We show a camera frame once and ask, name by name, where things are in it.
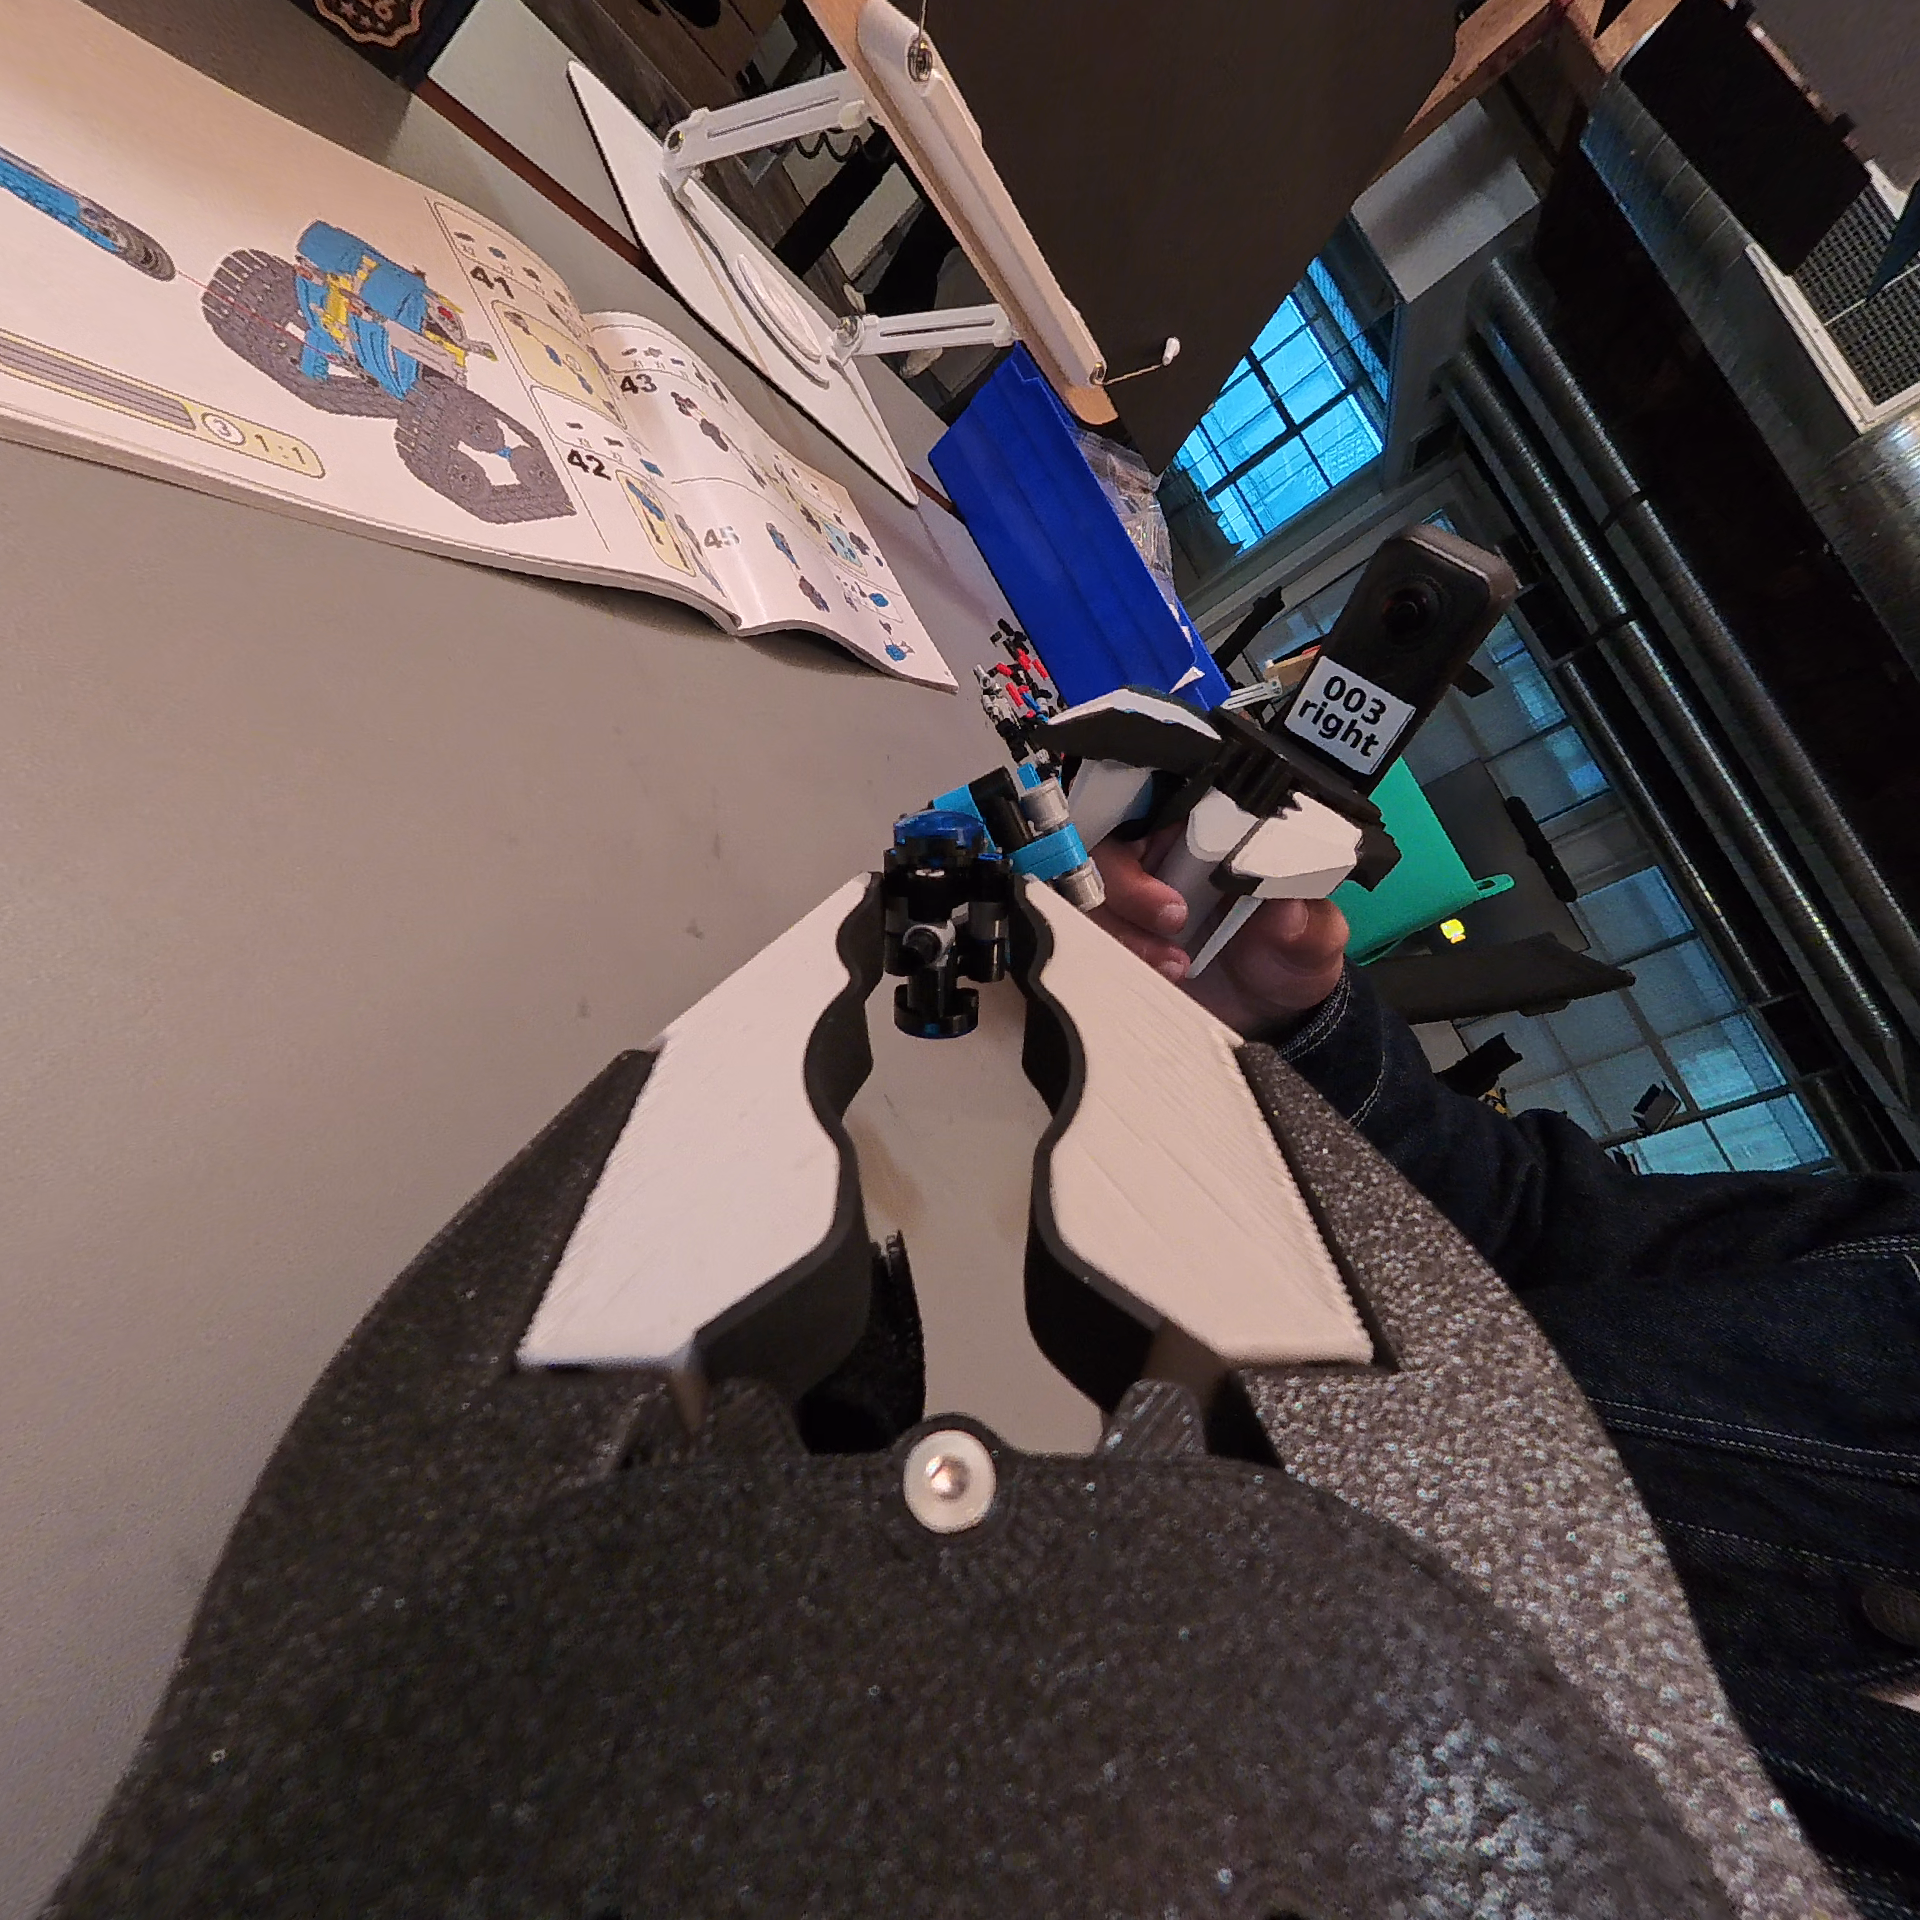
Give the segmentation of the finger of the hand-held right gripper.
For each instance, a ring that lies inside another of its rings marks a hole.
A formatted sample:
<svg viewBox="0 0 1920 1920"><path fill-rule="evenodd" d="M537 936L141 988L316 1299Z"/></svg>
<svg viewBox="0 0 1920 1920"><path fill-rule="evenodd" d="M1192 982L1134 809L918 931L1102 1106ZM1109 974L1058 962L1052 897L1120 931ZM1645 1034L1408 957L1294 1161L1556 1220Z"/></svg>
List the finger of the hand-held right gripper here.
<svg viewBox="0 0 1920 1920"><path fill-rule="evenodd" d="M1045 725L1045 748L1078 758L1068 815L1089 852L1146 813L1157 774L1188 777L1212 766L1220 735L1197 708L1146 687L1115 687Z"/></svg>
<svg viewBox="0 0 1920 1920"><path fill-rule="evenodd" d="M1188 815L1188 978L1206 974L1259 901L1325 901L1358 865L1362 824L1331 807Z"/></svg>

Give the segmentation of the pile of small brick parts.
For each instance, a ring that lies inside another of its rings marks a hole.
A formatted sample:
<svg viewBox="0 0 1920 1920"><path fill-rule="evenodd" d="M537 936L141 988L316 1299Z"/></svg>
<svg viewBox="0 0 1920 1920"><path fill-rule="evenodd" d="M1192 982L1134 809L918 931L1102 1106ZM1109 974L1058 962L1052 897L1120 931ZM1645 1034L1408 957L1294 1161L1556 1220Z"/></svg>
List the pile of small brick parts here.
<svg viewBox="0 0 1920 1920"><path fill-rule="evenodd" d="M1022 744L1027 731L1055 719L1063 700L1025 631L1000 620L991 638L1002 655L975 665L973 676L989 721L1020 758L1027 750Z"/></svg>

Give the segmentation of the wood-edged dark board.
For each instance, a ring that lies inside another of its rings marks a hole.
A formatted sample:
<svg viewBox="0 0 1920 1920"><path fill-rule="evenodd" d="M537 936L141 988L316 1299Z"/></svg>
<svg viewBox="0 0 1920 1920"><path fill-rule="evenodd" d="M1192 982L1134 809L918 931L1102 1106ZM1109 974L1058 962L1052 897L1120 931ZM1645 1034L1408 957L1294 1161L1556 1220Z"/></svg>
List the wood-edged dark board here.
<svg viewBox="0 0 1920 1920"><path fill-rule="evenodd" d="M1151 469L1444 81L1450 3L932 3L925 23ZM1146 373L1172 336L1170 373Z"/></svg>

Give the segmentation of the open instruction booklet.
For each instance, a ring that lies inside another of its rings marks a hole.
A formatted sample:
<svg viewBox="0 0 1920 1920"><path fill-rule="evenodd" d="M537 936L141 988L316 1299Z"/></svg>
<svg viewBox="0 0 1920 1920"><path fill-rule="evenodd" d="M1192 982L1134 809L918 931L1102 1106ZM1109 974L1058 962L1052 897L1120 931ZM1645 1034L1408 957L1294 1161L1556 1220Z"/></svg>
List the open instruction booklet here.
<svg viewBox="0 0 1920 1920"><path fill-rule="evenodd" d="M844 486L469 209L394 182L372 239L227 212L221 253L158 205L172 242L5 152L5 439L957 687Z"/></svg>

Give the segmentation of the black brick assembly blue wheels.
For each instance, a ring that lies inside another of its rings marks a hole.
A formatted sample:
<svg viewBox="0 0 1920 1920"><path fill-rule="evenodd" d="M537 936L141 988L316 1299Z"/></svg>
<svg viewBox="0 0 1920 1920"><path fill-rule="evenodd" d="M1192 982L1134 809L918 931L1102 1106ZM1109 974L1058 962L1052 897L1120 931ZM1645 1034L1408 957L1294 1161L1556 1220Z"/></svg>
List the black brick assembly blue wheels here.
<svg viewBox="0 0 1920 1920"><path fill-rule="evenodd" d="M894 1023L918 1040L975 1027L973 982L998 982L1011 957L1014 875L979 816L925 809L899 816L882 873L882 968Z"/></svg>

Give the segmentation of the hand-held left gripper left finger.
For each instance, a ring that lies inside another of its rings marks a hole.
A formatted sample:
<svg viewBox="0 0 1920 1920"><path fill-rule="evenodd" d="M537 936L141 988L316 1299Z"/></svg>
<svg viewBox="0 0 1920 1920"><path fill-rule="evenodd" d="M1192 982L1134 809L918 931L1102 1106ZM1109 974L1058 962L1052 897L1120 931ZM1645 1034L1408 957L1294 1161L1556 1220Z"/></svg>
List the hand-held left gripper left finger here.
<svg viewBox="0 0 1920 1920"><path fill-rule="evenodd" d="M657 1372L687 1423L797 1403L859 1342L874 1252L844 1114L874 1070L877 881L855 875L667 1024L517 1359Z"/></svg>

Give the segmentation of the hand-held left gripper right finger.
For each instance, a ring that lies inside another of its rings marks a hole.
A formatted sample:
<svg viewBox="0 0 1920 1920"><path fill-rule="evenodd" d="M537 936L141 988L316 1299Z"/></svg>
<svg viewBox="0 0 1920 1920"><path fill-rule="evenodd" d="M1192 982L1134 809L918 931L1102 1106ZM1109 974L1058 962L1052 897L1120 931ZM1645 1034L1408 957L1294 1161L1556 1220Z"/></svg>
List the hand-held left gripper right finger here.
<svg viewBox="0 0 1920 1920"><path fill-rule="evenodd" d="M1020 887L1020 1065L1050 1123L1025 1307L1061 1370L1369 1363L1371 1337L1271 1136L1238 1038L1055 887Z"/></svg>

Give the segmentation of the green plastic box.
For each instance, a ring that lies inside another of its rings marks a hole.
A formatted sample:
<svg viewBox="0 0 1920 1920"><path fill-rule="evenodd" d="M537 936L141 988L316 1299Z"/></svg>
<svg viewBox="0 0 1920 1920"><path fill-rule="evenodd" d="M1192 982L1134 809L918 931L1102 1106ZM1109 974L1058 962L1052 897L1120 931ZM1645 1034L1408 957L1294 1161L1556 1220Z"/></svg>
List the green plastic box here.
<svg viewBox="0 0 1920 1920"><path fill-rule="evenodd" d="M1352 875L1331 895L1349 929L1349 962L1368 963L1407 935L1455 918L1467 906L1493 901L1513 886L1507 873L1469 875L1403 758L1384 774L1371 801L1400 846L1400 864L1375 887L1365 887Z"/></svg>

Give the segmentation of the paned window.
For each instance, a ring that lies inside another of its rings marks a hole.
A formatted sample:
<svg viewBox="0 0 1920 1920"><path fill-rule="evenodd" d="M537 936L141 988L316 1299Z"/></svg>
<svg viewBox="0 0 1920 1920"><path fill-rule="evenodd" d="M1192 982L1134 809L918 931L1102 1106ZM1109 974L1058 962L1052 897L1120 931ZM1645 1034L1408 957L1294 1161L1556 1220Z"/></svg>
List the paned window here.
<svg viewBox="0 0 1920 1920"><path fill-rule="evenodd" d="M1312 265L1165 469L1177 549L1210 576L1387 447L1397 297L1358 232Z"/></svg>

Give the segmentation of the person's right hand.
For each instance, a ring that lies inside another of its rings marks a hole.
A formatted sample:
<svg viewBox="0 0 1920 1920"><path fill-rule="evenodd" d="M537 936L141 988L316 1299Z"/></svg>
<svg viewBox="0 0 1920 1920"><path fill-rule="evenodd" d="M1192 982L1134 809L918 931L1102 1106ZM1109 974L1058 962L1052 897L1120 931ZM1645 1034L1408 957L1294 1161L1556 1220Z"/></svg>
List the person's right hand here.
<svg viewBox="0 0 1920 1920"><path fill-rule="evenodd" d="M1292 1033L1338 985L1347 924L1331 901L1265 901L1210 968L1188 982L1178 944L1184 897L1140 864L1143 843L1105 841L1094 852L1105 901L1090 915L1145 967L1167 977L1215 1019L1244 1038Z"/></svg>

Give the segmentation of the person's denim clothing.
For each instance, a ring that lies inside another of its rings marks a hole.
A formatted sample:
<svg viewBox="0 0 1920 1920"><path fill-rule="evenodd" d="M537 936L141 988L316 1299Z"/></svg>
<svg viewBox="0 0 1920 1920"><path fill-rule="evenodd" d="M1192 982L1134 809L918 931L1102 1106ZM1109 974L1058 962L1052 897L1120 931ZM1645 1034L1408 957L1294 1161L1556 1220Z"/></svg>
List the person's denim clothing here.
<svg viewBox="0 0 1920 1920"><path fill-rule="evenodd" d="M1720 1681L1863 1915L1918 1913L1916 1176L1543 1188L1507 1248L1683 1578Z"/></svg>

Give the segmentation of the blue plastic bin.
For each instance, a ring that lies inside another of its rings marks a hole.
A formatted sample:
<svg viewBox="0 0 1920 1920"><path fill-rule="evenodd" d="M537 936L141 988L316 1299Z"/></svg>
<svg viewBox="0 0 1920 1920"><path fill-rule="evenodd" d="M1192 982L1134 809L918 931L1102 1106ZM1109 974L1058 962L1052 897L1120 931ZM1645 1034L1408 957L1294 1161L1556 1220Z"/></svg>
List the blue plastic bin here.
<svg viewBox="0 0 1920 1920"><path fill-rule="evenodd" d="M1025 348L981 385L930 462L1067 703L1117 686L1206 709L1228 700L1228 681L1146 572Z"/></svg>

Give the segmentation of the blue beam brick assembly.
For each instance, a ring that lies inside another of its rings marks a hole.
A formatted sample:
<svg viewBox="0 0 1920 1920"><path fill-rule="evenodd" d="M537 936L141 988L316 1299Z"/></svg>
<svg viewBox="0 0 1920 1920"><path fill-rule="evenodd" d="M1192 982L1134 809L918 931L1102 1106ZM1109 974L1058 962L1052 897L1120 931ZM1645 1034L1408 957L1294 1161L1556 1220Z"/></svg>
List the blue beam brick assembly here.
<svg viewBox="0 0 1920 1920"><path fill-rule="evenodd" d="M965 798L1017 875L1052 882L1080 909L1102 903L1102 878L1068 816L1057 776L1041 777L1031 763L995 768L975 777Z"/></svg>

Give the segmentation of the dark toy box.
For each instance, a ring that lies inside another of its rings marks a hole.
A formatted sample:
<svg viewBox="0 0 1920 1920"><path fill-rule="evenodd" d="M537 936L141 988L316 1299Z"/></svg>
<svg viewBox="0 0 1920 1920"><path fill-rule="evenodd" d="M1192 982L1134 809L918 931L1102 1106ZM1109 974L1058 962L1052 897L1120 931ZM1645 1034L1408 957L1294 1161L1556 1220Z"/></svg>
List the dark toy box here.
<svg viewBox="0 0 1920 1920"><path fill-rule="evenodd" d="M322 25L380 57L410 52L444 13L444 3L300 3Z"/></svg>

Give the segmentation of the silver ventilation duct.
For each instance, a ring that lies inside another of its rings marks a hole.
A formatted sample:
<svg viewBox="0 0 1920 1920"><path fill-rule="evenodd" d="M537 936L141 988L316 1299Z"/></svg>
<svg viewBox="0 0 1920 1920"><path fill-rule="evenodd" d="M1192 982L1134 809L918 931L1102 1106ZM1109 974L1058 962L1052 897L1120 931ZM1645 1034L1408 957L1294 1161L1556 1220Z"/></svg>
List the silver ventilation duct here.
<svg viewBox="0 0 1920 1920"><path fill-rule="evenodd" d="M1764 968L1916 1114L1916 402L1859 426L1748 232L1620 81L1469 294L1462 430L1574 661L1743 882Z"/></svg>

